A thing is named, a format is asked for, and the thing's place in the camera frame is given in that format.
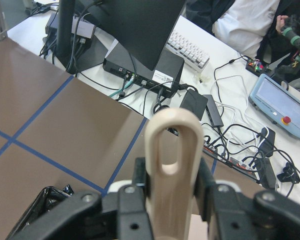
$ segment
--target white label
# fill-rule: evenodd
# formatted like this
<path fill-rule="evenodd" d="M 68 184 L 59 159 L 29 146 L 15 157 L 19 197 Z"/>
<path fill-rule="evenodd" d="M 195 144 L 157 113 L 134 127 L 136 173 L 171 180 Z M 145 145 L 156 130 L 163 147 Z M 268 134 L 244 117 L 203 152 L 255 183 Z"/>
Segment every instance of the white label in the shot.
<path fill-rule="evenodd" d="M 164 74 L 163 72 L 160 72 L 158 70 L 154 71 L 152 80 L 159 83 L 159 84 L 164 84 L 164 86 L 171 88 L 172 87 L 172 82 L 174 80 L 173 77 L 168 76 L 167 74 Z"/>

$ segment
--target bolt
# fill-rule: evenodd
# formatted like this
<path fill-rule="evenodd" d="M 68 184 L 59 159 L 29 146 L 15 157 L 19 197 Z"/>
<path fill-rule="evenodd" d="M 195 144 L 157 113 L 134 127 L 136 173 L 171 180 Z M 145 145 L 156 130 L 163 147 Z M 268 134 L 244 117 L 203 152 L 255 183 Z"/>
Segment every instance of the bolt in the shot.
<path fill-rule="evenodd" d="M 135 187 L 134 186 L 128 186 L 124 189 L 124 192 L 126 194 L 133 194 L 135 192 Z"/>
<path fill-rule="evenodd" d="M 223 193 L 229 192 L 229 187 L 227 185 L 220 185 L 218 186 L 218 191 Z"/>
<path fill-rule="evenodd" d="M 262 194 L 262 199 L 263 199 L 263 200 L 266 200 L 266 201 L 272 202 L 272 201 L 274 201 L 276 198 L 275 198 L 275 196 L 274 196 L 272 193 L 270 193 L 270 192 L 265 192 L 264 194 Z"/>
<path fill-rule="evenodd" d="M 84 201 L 86 203 L 91 202 L 93 199 L 94 199 L 94 196 L 91 194 L 87 194 L 82 197 L 82 201 Z"/>

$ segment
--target beige wooden handle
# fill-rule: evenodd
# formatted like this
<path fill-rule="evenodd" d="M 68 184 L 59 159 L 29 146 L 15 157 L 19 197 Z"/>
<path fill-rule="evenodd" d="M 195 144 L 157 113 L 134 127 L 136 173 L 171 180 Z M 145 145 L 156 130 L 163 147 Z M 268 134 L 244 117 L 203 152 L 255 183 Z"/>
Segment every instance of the beige wooden handle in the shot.
<path fill-rule="evenodd" d="M 160 136 L 177 129 L 177 159 L 163 164 Z M 145 164 L 149 175 L 146 209 L 156 240 L 186 240 L 189 233 L 194 184 L 200 164 L 203 131 L 198 118 L 183 108 L 159 111 L 145 129 Z"/>

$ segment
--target black jacket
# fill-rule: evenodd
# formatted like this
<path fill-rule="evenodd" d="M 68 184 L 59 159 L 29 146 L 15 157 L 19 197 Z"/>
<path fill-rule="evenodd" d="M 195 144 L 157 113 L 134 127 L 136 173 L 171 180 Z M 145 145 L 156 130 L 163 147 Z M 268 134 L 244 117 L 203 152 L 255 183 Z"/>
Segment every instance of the black jacket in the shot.
<path fill-rule="evenodd" d="M 213 34 L 212 26 L 214 22 L 217 21 L 234 2 L 235 0 L 188 0 L 186 3 L 186 17 L 208 33 Z M 291 53 L 291 55 L 295 53 L 296 49 L 293 48 L 290 42 L 276 31 L 277 16 L 291 16 L 292 14 L 300 16 L 300 0 L 281 0 L 274 20 L 260 43 L 256 58 L 263 60 L 268 45 L 271 48 L 271 63 L 288 53 Z M 300 72 L 292 78 L 296 79 L 298 77 L 300 77 Z"/>

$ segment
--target computer monitor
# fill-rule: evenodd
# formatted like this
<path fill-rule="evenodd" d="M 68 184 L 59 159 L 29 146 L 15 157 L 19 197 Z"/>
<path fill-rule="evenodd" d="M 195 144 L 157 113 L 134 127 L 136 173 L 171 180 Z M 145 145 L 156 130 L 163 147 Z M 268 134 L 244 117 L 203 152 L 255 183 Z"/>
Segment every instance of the computer monitor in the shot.
<path fill-rule="evenodd" d="M 93 2 L 99 1 L 76 0 L 75 9 L 82 12 Z M 84 19 L 114 36 L 131 55 L 153 70 L 185 2 L 186 0 L 103 0 L 101 4 L 91 6 L 87 10 L 90 14 Z"/>

